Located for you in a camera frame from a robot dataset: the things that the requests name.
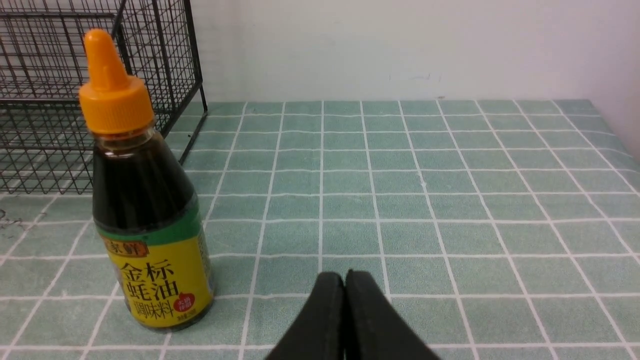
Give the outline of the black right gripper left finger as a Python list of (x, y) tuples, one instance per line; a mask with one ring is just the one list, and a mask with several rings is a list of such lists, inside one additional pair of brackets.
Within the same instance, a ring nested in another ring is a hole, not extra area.
[(268, 360), (342, 360), (345, 285), (336, 272), (318, 274), (309, 297)]

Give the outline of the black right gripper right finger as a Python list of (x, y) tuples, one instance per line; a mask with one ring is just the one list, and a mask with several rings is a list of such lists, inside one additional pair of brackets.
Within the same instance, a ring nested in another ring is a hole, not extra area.
[(414, 333), (366, 271), (345, 279), (346, 360), (438, 360)]

